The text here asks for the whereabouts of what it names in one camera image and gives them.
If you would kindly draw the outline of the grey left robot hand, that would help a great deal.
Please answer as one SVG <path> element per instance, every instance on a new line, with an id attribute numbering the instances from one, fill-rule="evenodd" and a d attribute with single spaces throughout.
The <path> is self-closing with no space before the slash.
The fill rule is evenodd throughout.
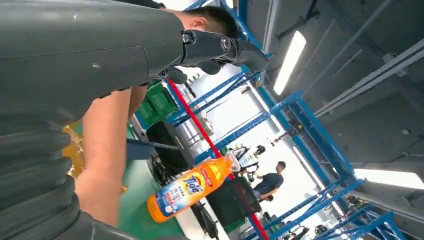
<path id="1" fill-rule="evenodd" d="M 113 0 L 0 3 L 0 237 L 130 240 L 80 207 L 63 127 L 168 69 L 268 65 L 253 44 L 188 30 L 171 12 Z"/>

